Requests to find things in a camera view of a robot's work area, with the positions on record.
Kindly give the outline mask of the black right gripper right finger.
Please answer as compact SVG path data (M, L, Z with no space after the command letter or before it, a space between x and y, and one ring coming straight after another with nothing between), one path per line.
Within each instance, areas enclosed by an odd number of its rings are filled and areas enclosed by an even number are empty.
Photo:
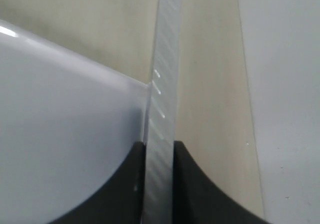
M174 142L173 224L266 224L219 189L201 170L184 143Z

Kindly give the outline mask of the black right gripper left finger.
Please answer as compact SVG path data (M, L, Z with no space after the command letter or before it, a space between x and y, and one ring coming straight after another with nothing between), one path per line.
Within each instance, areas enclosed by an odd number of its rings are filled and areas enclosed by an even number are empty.
M146 146L135 142L111 178L53 224L139 224L142 221Z

